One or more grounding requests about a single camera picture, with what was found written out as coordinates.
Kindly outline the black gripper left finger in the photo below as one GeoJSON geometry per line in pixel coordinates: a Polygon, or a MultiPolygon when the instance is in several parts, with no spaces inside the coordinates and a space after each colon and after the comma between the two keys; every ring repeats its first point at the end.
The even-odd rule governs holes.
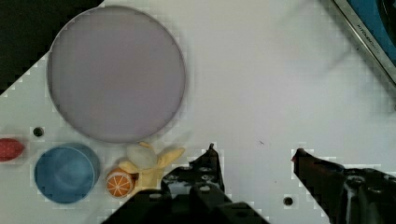
{"type": "Polygon", "coordinates": [[[197,184],[214,185],[225,191],[219,162],[219,153],[215,144],[210,143],[208,150],[187,166],[179,166],[165,175],[161,189],[169,192],[173,198],[179,194],[189,194],[197,184]]]}

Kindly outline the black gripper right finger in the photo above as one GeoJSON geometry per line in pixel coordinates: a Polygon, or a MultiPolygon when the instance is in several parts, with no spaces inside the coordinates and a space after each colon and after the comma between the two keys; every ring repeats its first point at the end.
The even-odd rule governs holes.
{"type": "Polygon", "coordinates": [[[373,168],[346,168],[299,148],[293,172],[331,224],[396,224],[395,177],[373,168]]]}

